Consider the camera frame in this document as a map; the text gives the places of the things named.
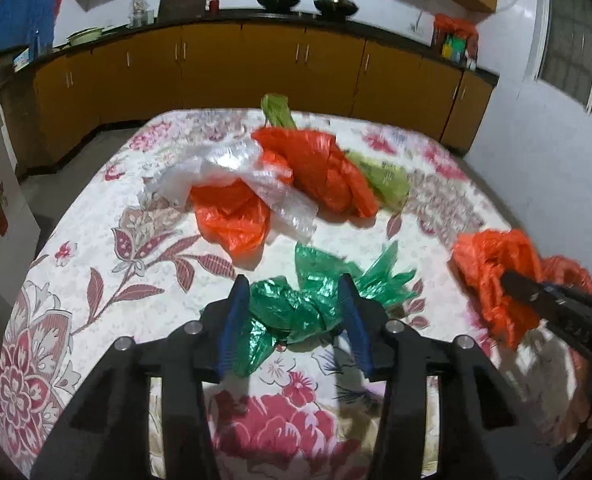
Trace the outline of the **orange bag covered condiment rack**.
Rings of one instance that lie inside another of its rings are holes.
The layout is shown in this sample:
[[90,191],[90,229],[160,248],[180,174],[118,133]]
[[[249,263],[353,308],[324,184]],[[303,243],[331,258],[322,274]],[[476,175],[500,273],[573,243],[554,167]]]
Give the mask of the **orange bag covered condiment rack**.
[[479,35],[476,27],[463,18],[436,14],[430,49],[441,58],[474,70],[477,67]]

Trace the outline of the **black lidded pot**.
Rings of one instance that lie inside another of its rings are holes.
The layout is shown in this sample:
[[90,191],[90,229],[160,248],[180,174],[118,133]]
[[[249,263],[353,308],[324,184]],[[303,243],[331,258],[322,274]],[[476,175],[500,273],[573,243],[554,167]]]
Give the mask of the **black lidded pot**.
[[313,0],[315,8],[329,20],[343,21],[359,11],[352,0]]

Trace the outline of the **clear bag with jars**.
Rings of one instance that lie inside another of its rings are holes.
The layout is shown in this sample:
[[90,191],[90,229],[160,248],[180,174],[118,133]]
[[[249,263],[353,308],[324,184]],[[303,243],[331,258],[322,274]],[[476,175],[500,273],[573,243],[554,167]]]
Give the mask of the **clear bag with jars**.
[[131,28],[152,25],[155,22],[154,9],[149,5],[147,0],[132,0],[130,2],[130,16],[128,18],[130,19],[128,26]]

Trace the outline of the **dark cutting board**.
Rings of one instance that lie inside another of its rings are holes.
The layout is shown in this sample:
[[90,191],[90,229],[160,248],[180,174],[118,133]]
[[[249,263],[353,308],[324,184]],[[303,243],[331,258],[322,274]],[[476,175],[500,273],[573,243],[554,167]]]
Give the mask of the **dark cutting board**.
[[168,23],[200,18],[207,9],[207,0],[160,0],[157,22]]

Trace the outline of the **wooden lower kitchen cabinets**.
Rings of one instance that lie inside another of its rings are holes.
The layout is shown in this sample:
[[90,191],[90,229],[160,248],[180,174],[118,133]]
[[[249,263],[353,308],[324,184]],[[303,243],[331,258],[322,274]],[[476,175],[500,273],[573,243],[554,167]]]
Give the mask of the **wooden lower kitchen cabinets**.
[[61,165],[104,126],[256,108],[268,93],[298,112],[397,126],[464,153],[498,81],[376,27],[236,10],[47,55],[6,81],[0,105],[26,171]]

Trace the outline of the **yellow detergent bottle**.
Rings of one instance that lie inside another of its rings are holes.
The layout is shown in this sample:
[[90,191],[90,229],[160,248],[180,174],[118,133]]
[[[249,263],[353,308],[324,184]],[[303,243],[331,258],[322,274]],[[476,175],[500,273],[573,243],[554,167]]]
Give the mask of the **yellow detergent bottle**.
[[14,58],[14,62],[12,62],[14,64],[14,72],[17,73],[19,70],[25,68],[30,61],[30,49],[26,48]]

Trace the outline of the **white clear plastic bag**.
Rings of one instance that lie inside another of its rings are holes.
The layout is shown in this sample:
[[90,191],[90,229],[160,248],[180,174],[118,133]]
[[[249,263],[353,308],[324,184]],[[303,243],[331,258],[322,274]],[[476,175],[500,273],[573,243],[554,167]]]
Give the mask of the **white clear plastic bag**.
[[221,191],[241,181],[269,206],[289,235],[304,243],[313,237],[319,207],[283,181],[287,176],[284,169],[264,165],[262,154],[260,144],[250,138],[192,145],[185,148],[177,162],[158,171],[144,188],[148,194],[181,206],[197,186],[213,185]]

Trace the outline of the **floral quilted table cover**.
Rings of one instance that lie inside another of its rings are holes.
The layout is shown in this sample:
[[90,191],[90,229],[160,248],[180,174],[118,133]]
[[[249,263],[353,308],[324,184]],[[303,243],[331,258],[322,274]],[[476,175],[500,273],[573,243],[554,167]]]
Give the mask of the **floral quilted table cover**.
[[[32,264],[0,352],[0,446],[29,472],[47,435],[95,363],[119,336],[167,336],[222,297],[233,276],[297,280],[294,240],[271,235],[258,261],[234,262],[199,235],[195,217],[147,200],[145,183],[186,148],[245,138],[259,110],[169,112],[140,128],[90,179]],[[511,223],[459,164],[426,136],[338,117],[299,114],[301,128],[345,150],[403,168],[411,183],[400,214],[370,226],[320,219],[311,244],[367,268],[396,246],[410,298],[396,310],[421,334],[473,337],[526,404],[550,444],[576,388],[573,359],[547,330],[505,352],[488,335],[451,270],[456,237]],[[248,379],[206,390],[209,425],[227,478],[361,479],[385,387],[353,365],[346,341],[279,347]]]

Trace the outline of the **red sauce bottle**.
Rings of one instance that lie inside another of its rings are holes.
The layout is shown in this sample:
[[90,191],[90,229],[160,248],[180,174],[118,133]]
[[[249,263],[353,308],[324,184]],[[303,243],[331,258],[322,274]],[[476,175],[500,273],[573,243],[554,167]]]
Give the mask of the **red sauce bottle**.
[[209,0],[208,11],[210,14],[218,14],[220,12],[220,0]]

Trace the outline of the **green basin bowl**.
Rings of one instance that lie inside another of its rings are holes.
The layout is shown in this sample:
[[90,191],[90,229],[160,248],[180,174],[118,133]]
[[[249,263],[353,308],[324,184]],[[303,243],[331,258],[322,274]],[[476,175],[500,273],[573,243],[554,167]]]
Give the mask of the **green basin bowl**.
[[79,32],[74,32],[71,34],[67,42],[70,47],[76,47],[80,44],[87,44],[88,42],[93,42],[98,40],[102,37],[102,32],[104,29],[102,27],[89,27],[86,29],[79,30]]

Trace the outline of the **light green plastic bag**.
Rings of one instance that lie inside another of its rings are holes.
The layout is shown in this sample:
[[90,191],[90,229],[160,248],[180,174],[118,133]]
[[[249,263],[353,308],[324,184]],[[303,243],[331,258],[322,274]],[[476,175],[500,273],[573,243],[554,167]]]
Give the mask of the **light green plastic bag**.
[[[311,129],[296,126],[294,118],[291,116],[286,96],[266,94],[261,98],[261,110],[265,117],[264,127]],[[378,210],[381,206],[395,212],[403,209],[405,203],[407,203],[407,196],[409,196],[411,188],[409,179],[407,178],[407,171],[400,166],[389,164],[389,162],[379,162],[356,151],[343,150],[342,148],[341,150],[366,178],[369,188],[377,199]],[[265,159],[271,160],[271,162],[277,162],[279,166],[289,169],[291,171],[291,183],[294,184],[293,170],[289,168],[285,158],[264,150],[263,156]]]

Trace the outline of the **barred window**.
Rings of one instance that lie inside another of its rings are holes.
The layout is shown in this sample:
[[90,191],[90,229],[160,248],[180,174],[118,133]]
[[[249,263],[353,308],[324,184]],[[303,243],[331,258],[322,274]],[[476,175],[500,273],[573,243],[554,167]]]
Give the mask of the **barred window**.
[[541,0],[536,78],[592,115],[591,0]]

